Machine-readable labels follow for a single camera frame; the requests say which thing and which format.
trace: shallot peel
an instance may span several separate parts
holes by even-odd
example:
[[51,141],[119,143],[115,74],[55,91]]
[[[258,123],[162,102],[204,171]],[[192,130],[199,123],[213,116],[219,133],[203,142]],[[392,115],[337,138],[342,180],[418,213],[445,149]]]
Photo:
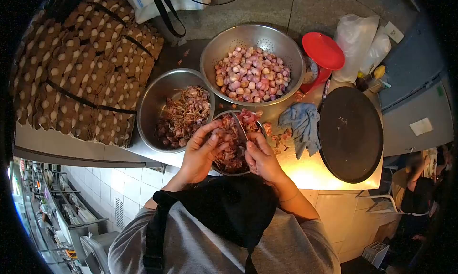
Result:
[[155,136],[165,149],[186,146],[210,115],[210,95],[200,86],[188,86],[179,100],[166,99],[166,105],[157,123]]
[[221,92],[242,102],[273,101],[286,93],[291,82],[291,70],[283,59],[261,48],[236,47],[215,65],[215,70]]
[[[243,109],[241,113],[237,114],[237,118],[246,132],[260,132],[257,121],[261,115],[262,111],[253,113]],[[230,174],[248,171],[248,164],[244,156],[245,146],[237,140],[239,135],[235,127],[235,119],[232,117],[232,114],[224,114],[218,119],[221,119],[222,125],[214,129],[212,133],[218,136],[218,146],[223,151],[214,157],[213,161],[215,165],[220,171]]]

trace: cardboard egg tray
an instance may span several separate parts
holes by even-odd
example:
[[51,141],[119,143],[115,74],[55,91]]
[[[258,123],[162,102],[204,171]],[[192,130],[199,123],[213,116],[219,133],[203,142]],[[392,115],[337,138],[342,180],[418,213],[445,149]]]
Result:
[[127,147],[137,102],[163,46],[126,0],[86,0],[64,23],[40,11],[10,78],[16,120]]

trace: gray sweatshirt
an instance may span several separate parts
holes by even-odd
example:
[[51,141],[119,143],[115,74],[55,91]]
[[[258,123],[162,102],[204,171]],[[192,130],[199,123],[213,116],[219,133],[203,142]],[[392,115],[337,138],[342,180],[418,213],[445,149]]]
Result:
[[[142,208],[110,247],[112,274],[145,274],[142,256],[146,228],[155,210]],[[164,273],[243,273],[245,248],[210,231],[180,202],[169,211],[164,238]],[[259,274],[340,273],[338,257],[327,239],[323,224],[296,218],[277,209],[252,254]]]

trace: wall outlet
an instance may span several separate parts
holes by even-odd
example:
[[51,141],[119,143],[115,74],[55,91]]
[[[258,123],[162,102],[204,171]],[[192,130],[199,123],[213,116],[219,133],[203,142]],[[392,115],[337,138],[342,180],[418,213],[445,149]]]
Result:
[[404,34],[401,33],[401,31],[395,25],[393,25],[392,22],[388,22],[388,24],[386,24],[385,33],[396,43],[401,42],[401,40],[404,38]]

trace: shallot skin scraps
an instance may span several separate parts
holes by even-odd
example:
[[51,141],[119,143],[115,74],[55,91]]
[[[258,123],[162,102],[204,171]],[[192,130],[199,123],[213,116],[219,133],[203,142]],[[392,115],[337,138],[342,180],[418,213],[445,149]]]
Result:
[[[261,132],[257,125],[257,121],[262,115],[262,111],[251,112],[243,109],[241,113],[237,113],[245,132]],[[219,170],[228,174],[243,173],[248,170],[248,164],[245,161],[244,151],[245,146],[241,146],[238,141],[238,132],[235,127],[235,120],[232,114],[224,114],[221,118],[222,126],[213,130],[213,134],[218,135],[218,146],[229,143],[229,146],[217,154],[214,158],[214,163]]]
[[166,149],[186,146],[191,136],[205,125],[210,115],[210,95],[200,86],[188,86],[180,99],[166,99],[155,135]]

